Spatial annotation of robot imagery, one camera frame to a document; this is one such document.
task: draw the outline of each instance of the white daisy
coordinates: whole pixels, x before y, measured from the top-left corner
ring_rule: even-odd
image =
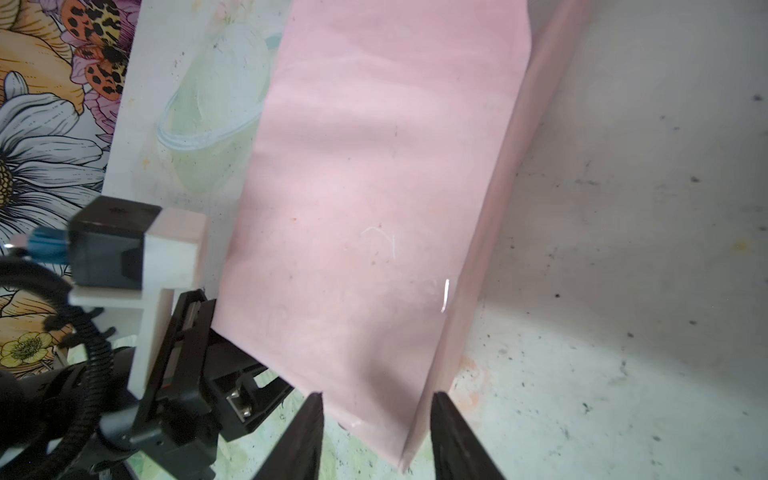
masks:
[[[97,195],[106,158],[96,143],[65,137],[74,105],[30,94],[17,72],[5,76],[0,107],[0,245],[36,227],[62,228]]]

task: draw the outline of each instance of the pink cloth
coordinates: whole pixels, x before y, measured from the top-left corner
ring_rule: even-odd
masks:
[[[525,0],[295,0],[280,46],[214,328],[401,468],[472,319],[530,53]]]

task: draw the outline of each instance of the yellow paint spot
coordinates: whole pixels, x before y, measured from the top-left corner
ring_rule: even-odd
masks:
[[[746,252],[750,249],[750,243],[746,240],[739,240],[738,242],[733,244],[733,249],[736,252]]]

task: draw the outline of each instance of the table surface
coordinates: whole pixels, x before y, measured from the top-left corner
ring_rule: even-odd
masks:
[[[151,154],[213,9],[144,0],[104,192],[209,214],[215,293],[242,176],[191,194]],[[452,392],[506,477],[768,478],[766,229],[768,4],[596,1]],[[251,478],[301,401],[221,442],[217,478]],[[434,477],[428,446],[408,475]],[[396,477],[326,420],[321,478]]]

